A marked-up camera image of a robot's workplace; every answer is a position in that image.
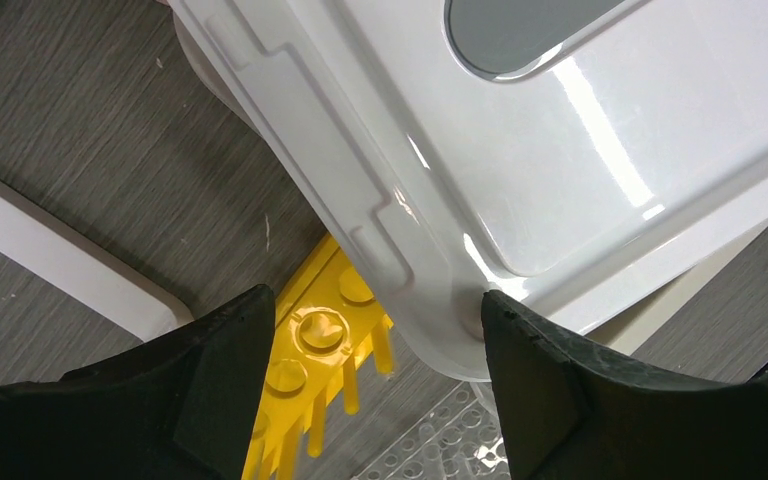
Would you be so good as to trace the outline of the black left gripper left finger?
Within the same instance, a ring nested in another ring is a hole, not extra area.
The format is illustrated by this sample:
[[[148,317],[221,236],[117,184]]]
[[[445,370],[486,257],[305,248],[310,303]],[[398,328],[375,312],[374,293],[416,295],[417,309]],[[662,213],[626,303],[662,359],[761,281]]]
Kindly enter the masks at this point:
[[[58,381],[0,386],[0,479],[238,479],[275,331],[258,285]]]

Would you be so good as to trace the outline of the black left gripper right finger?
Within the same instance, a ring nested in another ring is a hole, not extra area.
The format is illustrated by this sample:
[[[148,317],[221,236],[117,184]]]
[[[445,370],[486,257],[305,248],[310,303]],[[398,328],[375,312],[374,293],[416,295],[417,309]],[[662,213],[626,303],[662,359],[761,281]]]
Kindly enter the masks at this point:
[[[481,321],[515,479],[768,479],[768,374],[728,384],[665,370],[500,291]]]

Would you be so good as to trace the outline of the left metal rack pole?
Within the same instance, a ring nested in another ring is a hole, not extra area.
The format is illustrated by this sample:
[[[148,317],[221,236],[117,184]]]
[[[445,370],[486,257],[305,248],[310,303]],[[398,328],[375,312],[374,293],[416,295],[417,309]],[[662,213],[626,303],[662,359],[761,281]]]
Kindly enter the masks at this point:
[[[181,300],[2,181],[0,253],[144,342],[194,320]]]

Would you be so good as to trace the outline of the yellow plastic test tube rack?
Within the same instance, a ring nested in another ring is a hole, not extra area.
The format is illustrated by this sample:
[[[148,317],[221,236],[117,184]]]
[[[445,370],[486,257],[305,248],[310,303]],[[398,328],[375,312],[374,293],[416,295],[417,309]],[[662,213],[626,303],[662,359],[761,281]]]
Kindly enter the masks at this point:
[[[324,451],[328,405],[360,409],[357,371],[368,357],[395,369],[393,323],[373,292],[326,235],[276,300],[276,326],[263,393],[242,476],[291,479],[298,451]]]

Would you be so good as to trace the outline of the clear acrylic tube rack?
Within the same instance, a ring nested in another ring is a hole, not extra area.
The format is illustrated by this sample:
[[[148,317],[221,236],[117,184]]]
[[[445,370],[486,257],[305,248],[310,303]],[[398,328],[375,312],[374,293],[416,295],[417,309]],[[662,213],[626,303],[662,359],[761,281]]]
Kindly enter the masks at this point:
[[[491,385],[459,384],[355,477],[510,479]]]

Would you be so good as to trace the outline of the beige plastic bin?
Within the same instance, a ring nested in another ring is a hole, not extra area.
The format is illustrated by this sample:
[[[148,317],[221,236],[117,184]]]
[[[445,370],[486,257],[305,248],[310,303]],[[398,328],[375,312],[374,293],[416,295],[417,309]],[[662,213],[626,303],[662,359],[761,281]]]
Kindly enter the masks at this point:
[[[173,18],[181,48],[199,80],[249,128],[253,122],[222,81],[218,72],[185,29]],[[611,320],[588,332],[587,337],[624,354],[642,346],[694,295],[768,227],[768,219],[699,262]]]

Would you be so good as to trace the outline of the white plastic lid tray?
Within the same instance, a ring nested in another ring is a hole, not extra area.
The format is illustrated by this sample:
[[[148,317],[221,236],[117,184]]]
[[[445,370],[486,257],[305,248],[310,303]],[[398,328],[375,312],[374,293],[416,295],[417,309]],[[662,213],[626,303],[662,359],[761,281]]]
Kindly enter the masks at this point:
[[[175,1],[440,373],[500,290],[585,334],[768,221],[768,1]]]

